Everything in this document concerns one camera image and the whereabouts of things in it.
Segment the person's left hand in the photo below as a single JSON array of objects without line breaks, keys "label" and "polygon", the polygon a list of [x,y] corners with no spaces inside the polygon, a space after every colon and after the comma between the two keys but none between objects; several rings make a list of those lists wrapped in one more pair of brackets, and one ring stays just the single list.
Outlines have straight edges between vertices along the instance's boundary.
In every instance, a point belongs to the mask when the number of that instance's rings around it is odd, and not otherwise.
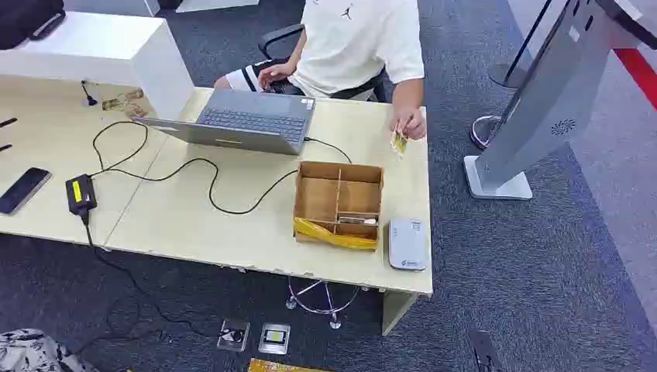
[{"label": "person's left hand", "polygon": [[420,108],[394,105],[390,130],[411,140],[421,140],[427,134],[425,117]]}]

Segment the person's right hand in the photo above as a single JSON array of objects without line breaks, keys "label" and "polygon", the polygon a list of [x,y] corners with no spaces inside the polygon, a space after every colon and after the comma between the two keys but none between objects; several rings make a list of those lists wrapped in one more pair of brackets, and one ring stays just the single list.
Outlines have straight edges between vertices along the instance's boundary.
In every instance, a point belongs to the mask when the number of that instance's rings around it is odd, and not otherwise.
[{"label": "person's right hand", "polygon": [[291,62],[284,64],[273,64],[262,69],[258,74],[258,83],[263,90],[267,90],[276,81],[286,80],[296,71],[296,66]]}]

